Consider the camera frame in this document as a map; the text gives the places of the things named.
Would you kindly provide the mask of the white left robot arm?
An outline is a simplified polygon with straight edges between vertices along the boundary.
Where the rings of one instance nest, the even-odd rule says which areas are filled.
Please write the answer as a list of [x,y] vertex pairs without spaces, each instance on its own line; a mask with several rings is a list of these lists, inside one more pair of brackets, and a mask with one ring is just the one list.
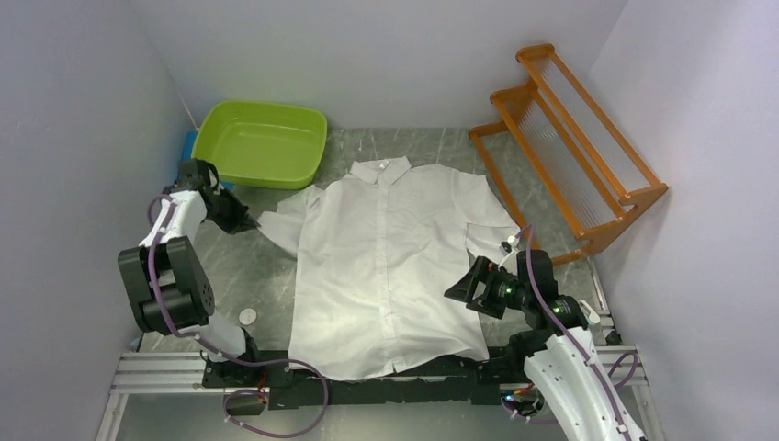
[[118,255],[118,268],[133,319],[145,334],[190,339],[210,360],[227,362],[227,374],[242,386],[256,383],[263,360],[252,337],[218,313],[214,290],[192,244],[210,221],[229,235],[254,231],[249,209],[223,186],[216,166],[189,159],[175,182],[150,205],[149,233]]

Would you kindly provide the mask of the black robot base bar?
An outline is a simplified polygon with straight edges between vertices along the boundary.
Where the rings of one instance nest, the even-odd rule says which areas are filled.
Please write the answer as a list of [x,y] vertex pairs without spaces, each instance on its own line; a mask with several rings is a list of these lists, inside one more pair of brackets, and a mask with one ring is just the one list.
[[[330,405],[428,403],[467,401],[472,405],[498,404],[512,385],[529,381],[524,362],[528,351],[516,339],[507,346],[491,346],[485,362],[441,356],[419,367],[367,380],[329,379]],[[324,392],[316,374],[286,364],[243,367],[233,362],[206,363],[201,385],[207,390],[263,389],[272,410],[291,410],[322,404]]]

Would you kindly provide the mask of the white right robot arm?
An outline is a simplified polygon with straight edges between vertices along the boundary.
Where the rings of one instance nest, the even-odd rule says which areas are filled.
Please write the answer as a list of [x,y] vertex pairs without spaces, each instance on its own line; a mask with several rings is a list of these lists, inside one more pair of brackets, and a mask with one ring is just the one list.
[[542,250],[516,254],[515,273],[479,256],[445,296],[472,311],[501,319],[524,314],[529,326],[489,359],[482,381],[515,379],[528,387],[502,396],[514,418],[537,421],[552,413],[569,440],[644,440],[646,435],[618,396],[612,371],[598,356],[587,305],[559,292],[553,264]]

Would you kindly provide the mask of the white button-up shirt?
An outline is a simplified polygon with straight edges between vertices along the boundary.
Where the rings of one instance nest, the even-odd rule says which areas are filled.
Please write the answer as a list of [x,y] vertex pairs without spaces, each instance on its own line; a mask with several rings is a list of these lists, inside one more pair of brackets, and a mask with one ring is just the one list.
[[334,380],[488,358],[479,315],[445,297],[471,257],[501,259],[519,230],[484,175],[405,157],[355,162],[258,222],[297,262],[291,358]]

